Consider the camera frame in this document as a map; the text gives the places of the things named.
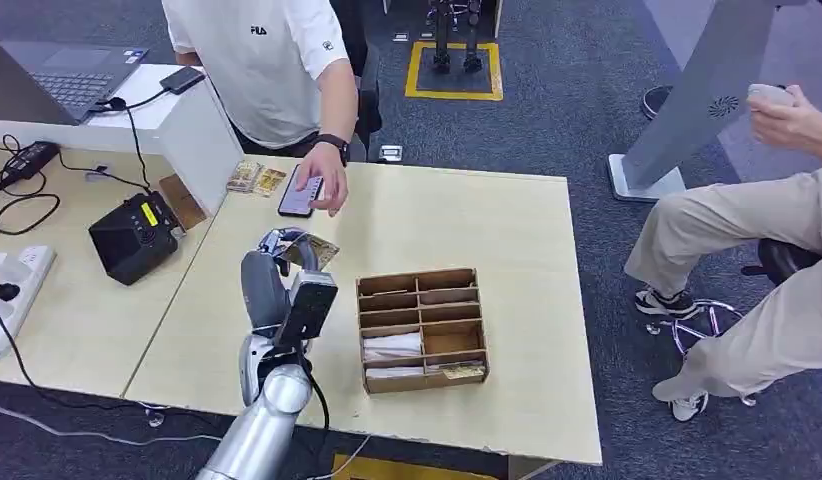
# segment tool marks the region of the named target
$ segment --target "black and white sneaker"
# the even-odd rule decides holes
[[[652,287],[635,294],[635,307],[647,315],[669,315],[678,320],[688,320],[700,312],[700,307],[684,290],[665,298]]]
[[[691,398],[682,398],[668,402],[673,418],[680,422],[687,422],[699,415],[708,405],[708,392],[697,393]]]

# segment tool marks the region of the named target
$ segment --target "wooden organizer box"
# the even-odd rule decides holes
[[[368,277],[357,282],[362,374],[368,393],[484,382],[490,371],[474,269]],[[420,332],[421,355],[366,361],[364,339]],[[460,369],[462,363],[483,371]],[[447,372],[435,366],[449,364]],[[423,367],[422,375],[367,377],[368,368]]]

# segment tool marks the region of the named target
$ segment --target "khaki pants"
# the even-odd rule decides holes
[[[662,199],[625,271],[670,296],[684,289],[701,255],[760,238],[822,254],[822,169]],[[721,337],[697,342],[679,374],[656,385],[653,395],[662,401],[701,391],[749,395],[809,368],[822,368],[822,261],[775,288]]]

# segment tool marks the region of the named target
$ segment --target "laptop keyboard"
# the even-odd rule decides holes
[[[66,108],[85,107],[101,100],[114,78],[104,73],[35,73],[32,77]]]

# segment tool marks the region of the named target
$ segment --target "gray pillar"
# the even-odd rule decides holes
[[[684,191],[678,165],[746,108],[761,73],[777,5],[808,0],[717,0],[679,83],[626,155],[611,155],[620,200],[655,201]]]

